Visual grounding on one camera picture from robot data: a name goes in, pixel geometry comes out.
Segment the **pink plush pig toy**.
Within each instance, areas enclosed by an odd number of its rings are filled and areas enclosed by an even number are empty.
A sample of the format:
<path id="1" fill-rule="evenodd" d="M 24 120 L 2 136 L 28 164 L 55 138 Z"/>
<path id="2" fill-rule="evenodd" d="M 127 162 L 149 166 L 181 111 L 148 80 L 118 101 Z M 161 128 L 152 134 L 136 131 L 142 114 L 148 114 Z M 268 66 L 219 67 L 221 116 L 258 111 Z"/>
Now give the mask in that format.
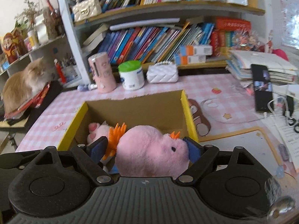
<path id="1" fill-rule="evenodd" d="M 89 135 L 87 136 L 87 145 L 91 145 L 97 139 L 102 136 L 106 136 L 108 138 L 110 128 L 114 129 L 112 126 L 109 126 L 106 122 L 103 124 L 99 123 L 90 123 L 88 125 Z"/>

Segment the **pink plush chick toy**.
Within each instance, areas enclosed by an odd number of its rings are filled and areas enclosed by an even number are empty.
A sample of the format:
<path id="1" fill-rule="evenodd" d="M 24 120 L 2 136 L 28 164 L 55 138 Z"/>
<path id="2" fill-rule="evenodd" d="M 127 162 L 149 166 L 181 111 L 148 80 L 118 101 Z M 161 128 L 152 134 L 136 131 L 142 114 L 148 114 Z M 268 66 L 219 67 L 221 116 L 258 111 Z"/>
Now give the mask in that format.
<path id="1" fill-rule="evenodd" d="M 110 127 L 108 148 L 103 159 L 115 157 L 123 177 L 178 178 L 189 166 L 189 147 L 180 132 L 161 133 L 150 125 L 126 130 L 126 124 Z"/>

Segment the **yellow cardboard box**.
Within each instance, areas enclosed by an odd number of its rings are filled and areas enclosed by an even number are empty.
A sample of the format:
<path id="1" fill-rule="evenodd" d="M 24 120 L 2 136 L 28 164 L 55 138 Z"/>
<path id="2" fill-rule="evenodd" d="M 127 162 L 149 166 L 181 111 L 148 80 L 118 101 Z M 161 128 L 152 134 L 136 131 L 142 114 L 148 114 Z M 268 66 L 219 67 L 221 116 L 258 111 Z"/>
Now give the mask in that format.
<path id="1" fill-rule="evenodd" d="M 137 125 L 151 125 L 162 133 L 180 132 L 198 141 L 191 109 L 185 91 L 169 91 L 123 100 L 84 102 L 68 126 L 57 146 L 67 151 L 76 144 L 87 142 L 88 124 L 107 122 L 110 126 L 126 124 L 127 129 Z"/>

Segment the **pink cylindrical bottle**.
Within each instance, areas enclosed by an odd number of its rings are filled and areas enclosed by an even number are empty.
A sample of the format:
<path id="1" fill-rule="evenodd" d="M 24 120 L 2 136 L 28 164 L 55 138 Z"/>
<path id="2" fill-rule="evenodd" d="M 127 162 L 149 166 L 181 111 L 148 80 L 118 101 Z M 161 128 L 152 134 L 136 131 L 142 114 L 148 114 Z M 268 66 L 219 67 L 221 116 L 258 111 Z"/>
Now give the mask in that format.
<path id="1" fill-rule="evenodd" d="M 117 87 L 107 52 L 94 54 L 88 58 L 97 89 L 102 93 L 110 93 Z"/>

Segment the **red papers under cat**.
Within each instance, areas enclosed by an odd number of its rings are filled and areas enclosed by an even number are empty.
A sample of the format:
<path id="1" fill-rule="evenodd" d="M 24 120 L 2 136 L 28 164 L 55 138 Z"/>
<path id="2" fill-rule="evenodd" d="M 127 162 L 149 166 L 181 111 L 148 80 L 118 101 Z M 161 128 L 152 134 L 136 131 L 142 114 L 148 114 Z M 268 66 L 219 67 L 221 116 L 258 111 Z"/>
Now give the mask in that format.
<path id="1" fill-rule="evenodd" d="M 50 85 L 51 85 L 50 83 L 47 83 L 45 87 L 37 95 L 27 100 L 18 109 L 12 111 L 11 113 L 6 113 L 4 115 L 4 120 L 20 119 L 25 115 L 26 111 L 29 112 L 29 109 L 39 108 L 50 89 Z"/>

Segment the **white pen holder cup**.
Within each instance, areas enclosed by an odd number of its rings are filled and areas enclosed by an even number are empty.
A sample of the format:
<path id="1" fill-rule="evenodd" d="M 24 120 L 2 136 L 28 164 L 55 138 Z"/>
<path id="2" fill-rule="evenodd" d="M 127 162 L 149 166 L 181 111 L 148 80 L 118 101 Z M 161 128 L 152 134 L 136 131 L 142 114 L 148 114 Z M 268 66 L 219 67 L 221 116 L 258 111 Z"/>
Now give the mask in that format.
<path id="1" fill-rule="evenodd" d="M 62 68 L 62 72 L 66 78 L 67 83 L 81 78 L 80 72 L 76 65 L 70 65 L 70 66 Z"/>

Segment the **black smartphone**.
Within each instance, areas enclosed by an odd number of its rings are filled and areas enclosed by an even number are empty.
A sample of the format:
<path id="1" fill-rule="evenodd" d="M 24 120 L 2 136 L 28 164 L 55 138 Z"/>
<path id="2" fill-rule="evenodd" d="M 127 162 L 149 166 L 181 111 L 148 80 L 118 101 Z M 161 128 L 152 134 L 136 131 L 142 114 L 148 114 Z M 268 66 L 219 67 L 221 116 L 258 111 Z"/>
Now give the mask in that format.
<path id="1" fill-rule="evenodd" d="M 273 107 L 273 85 L 268 68 L 264 65 L 251 64 L 255 110 L 270 113 L 268 103 Z"/>

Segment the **white jar green lid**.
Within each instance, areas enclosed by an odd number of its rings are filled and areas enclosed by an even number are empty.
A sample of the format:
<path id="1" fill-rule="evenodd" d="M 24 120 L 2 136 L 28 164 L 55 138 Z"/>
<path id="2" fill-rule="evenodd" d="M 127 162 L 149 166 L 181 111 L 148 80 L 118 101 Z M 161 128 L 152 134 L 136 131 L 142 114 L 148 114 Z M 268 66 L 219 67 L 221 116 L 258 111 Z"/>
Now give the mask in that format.
<path id="1" fill-rule="evenodd" d="M 140 61 L 126 61 L 118 66 L 120 80 L 125 90 L 135 91 L 144 86 L 144 75 Z"/>

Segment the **white quilted purse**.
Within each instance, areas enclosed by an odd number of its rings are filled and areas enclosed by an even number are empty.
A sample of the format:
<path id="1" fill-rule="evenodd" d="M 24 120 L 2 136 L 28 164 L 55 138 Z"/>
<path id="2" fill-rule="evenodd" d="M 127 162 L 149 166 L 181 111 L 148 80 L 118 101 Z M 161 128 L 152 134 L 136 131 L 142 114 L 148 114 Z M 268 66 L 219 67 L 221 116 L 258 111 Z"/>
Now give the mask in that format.
<path id="1" fill-rule="evenodd" d="M 171 61 L 162 61 L 150 65 L 147 70 L 148 83 L 175 83 L 178 81 L 177 65 Z"/>

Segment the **orange fluffy cat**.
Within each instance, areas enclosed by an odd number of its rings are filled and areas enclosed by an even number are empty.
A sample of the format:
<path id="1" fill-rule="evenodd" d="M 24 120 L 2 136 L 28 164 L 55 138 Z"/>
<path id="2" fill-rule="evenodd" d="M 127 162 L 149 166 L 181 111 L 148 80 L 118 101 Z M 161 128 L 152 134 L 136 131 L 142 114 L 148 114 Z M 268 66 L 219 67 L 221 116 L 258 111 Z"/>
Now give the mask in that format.
<path id="1" fill-rule="evenodd" d="M 53 78 L 50 64 L 44 57 L 30 62 L 24 70 L 13 74 L 4 84 L 2 92 L 5 113 L 17 110 L 43 90 Z"/>

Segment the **orange white medicine boxes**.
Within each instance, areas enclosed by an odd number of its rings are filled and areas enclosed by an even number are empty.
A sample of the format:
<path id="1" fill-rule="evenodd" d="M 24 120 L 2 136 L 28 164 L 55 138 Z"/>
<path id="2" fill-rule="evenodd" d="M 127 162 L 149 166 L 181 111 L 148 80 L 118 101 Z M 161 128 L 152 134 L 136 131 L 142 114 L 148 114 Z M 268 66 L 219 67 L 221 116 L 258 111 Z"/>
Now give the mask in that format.
<path id="1" fill-rule="evenodd" d="M 174 54 L 174 62 L 176 65 L 188 65 L 205 63 L 206 57 L 212 55 L 212 46 L 180 46 L 179 53 Z"/>

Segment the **white cubby shelf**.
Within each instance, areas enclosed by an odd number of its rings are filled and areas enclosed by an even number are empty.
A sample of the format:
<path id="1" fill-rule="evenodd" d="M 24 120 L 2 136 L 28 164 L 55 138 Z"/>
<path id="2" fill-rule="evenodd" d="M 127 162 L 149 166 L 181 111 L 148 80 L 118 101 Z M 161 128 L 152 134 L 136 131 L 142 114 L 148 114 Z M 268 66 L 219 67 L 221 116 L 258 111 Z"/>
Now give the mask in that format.
<path id="1" fill-rule="evenodd" d="M 48 69 L 50 69 L 53 79 L 58 80 L 58 74 L 54 65 L 54 60 L 64 62 L 73 57 L 67 36 L 61 35 L 54 40 L 49 41 L 35 50 L 29 51 L 27 54 L 18 58 L 5 69 L 1 67 L 1 88 L 13 74 L 23 70 L 30 62 L 43 57 L 47 61 Z"/>

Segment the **row of colourful books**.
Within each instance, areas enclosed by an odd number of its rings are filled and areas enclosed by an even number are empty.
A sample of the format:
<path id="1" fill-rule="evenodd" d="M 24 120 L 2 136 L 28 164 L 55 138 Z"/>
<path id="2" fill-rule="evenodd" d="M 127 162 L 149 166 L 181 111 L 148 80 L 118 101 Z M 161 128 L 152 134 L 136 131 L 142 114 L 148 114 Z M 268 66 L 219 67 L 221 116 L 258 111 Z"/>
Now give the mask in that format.
<path id="1" fill-rule="evenodd" d="M 182 46 L 206 46 L 214 30 L 213 23 L 185 27 L 171 25 L 143 26 L 108 31 L 98 52 L 107 52 L 110 63 L 119 65 L 127 60 L 157 63 L 174 60 L 182 54 Z"/>

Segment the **wooden bookshelf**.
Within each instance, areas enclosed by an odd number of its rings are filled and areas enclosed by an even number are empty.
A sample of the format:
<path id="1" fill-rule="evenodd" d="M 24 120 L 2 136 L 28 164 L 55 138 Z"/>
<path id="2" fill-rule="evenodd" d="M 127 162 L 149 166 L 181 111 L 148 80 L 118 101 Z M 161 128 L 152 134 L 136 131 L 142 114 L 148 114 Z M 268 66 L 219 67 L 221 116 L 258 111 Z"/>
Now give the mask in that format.
<path id="1" fill-rule="evenodd" d="M 83 37 L 85 32 L 93 32 L 102 23 L 107 25 L 116 25 L 153 19 L 193 19 L 200 16 L 222 15 L 236 17 L 241 14 L 262 16 L 266 13 L 265 10 L 260 8 L 222 3 L 220 1 L 176 1 L 110 10 L 96 17 L 74 23 L 71 18 L 68 0 L 57 0 L 57 2 L 68 43 L 81 76 L 78 84 L 87 84 L 91 82 L 87 56 L 82 54 L 82 43 L 80 39 Z"/>

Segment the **cream quilted handbag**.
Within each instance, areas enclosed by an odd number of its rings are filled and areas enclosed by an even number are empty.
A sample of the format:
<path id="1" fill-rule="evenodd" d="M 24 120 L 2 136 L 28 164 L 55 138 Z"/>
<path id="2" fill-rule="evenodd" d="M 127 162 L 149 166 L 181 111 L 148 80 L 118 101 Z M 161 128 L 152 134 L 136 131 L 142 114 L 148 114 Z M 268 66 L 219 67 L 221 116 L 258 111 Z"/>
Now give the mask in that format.
<path id="1" fill-rule="evenodd" d="M 99 0 L 84 0 L 80 2 L 75 0 L 76 4 L 73 6 L 72 11 L 74 14 L 74 22 L 87 20 L 102 13 Z"/>

